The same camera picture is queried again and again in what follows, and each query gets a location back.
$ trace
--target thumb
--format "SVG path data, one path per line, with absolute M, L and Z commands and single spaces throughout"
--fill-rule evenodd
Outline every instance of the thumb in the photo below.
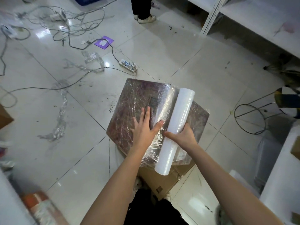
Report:
M 165 132 L 164 135 L 165 135 L 165 137 L 167 137 L 167 138 L 169 138 L 169 139 L 176 142 L 176 139 L 177 139 L 176 134 L 174 134 L 172 132 Z
M 153 127 L 152 132 L 154 132 L 155 134 L 158 133 L 158 131 L 160 130 L 160 128 L 163 126 L 163 120 L 160 120 L 158 123 L 156 123 L 156 125 Z

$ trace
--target person's left hand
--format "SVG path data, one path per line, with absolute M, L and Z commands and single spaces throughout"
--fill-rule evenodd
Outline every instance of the person's left hand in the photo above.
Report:
M 159 121 L 150 130 L 149 121 L 150 121 L 150 107 L 147 107 L 147 112 L 145 115 L 145 109 L 142 108 L 140 121 L 137 122 L 136 118 L 133 117 L 134 129 L 130 129 L 133 132 L 133 145 L 129 153 L 135 151 L 140 151 L 142 155 L 145 154 L 147 148 L 151 145 L 155 135 L 158 133 L 159 129 L 163 126 L 163 121 Z

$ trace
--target beige shoe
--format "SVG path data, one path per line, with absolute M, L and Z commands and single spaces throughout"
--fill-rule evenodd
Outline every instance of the beige shoe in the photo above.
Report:
M 152 16 L 150 15 L 148 18 L 144 19 L 144 20 L 141 20 L 141 19 L 138 19 L 137 22 L 139 24 L 147 24 L 147 23 L 152 23 L 156 21 L 156 16 Z

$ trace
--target tile floor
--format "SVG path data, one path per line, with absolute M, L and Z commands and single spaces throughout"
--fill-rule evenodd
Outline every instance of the tile floor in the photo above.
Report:
M 33 4 L 0 0 L 0 6 L 6 11 L 24 12 L 38 5 L 53 5 L 79 13 L 110 1 L 80 7 L 73 0 L 37 0 Z M 138 65 L 138 79 L 194 90 L 195 101 L 210 112 L 199 144 L 226 171 L 234 169 L 254 185 L 256 147 L 261 136 L 241 130 L 231 113 L 237 105 L 283 85 L 277 76 L 262 69 L 281 49 L 228 19 L 213 27 L 209 36 L 201 36 L 197 16 L 185 13 L 187 1 L 156 2 L 160 3 L 160 10 L 153 9 L 152 13 L 158 20 L 140 25 L 133 19 L 130 0 L 117 0 L 104 8 L 105 18 L 99 27 L 72 36 L 71 43 L 84 47 L 83 41 L 106 35 L 115 40 L 112 46 L 118 59 Z M 86 20 L 95 20 L 99 15 L 103 16 L 103 11 L 88 15 Z M 84 64 L 80 50 L 70 48 L 67 41 L 64 46 L 55 42 L 55 32 L 47 28 L 27 20 L 24 26 L 31 29 L 32 35 L 24 41 L 8 42 L 4 56 L 6 75 L 0 78 L 2 87 L 53 87 L 58 80 L 73 83 L 84 74 L 77 68 L 64 68 L 65 59 Z M 0 50 L 4 39 L 0 33 Z M 86 50 L 98 52 L 106 66 L 124 70 L 110 47 L 103 50 L 91 45 Z M 63 102 L 59 92 L 16 91 L 17 104 L 7 108 L 15 121 L 1 129 L 0 137 L 13 143 L 7 157 L 16 162 L 17 181 L 25 192 L 39 188 L 46 191 L 71 225 L 81 222 L 123 160 L 105 130 L 113 113 L 111 107 L 117 103 L 128 77 L 132 76 L 106 69 L 103 73 L 88 74 L 69 88 L 65 136 L 54 142 L 37 136 L 48 134 L 55 127 Z M 1 103 L 12 106 L 15 99 L 6 96 Z M 261 128 L 259 118 L 257 114 L 250 115 L 241 120 L 242 125 L 255 131 Z M 189 224 L 215 224 L 218 201 L 197 167 L 174 186 L 171 200 Z

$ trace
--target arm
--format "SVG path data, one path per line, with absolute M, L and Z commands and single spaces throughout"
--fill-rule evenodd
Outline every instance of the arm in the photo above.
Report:
M 175 141 L 193 158 L 233 224 L 283 225 L 257 197 L 224 171 L 197 144 L 188 123 L 181 133 L 175 135 L 171 132 L 165 132 L 165 136 Z
M 131 129 L 133 146 L 100 192 L 80 225 L 122 225 L 124 223 L 141 160 L 154 136 L 163 125 L 163 121 L 159 121 L 150 130 L 149 119 L 149 107 L 147 107 L 146 115 L 144 108 L 142 108 L 139 123 L 133 118 L 134 129 Z

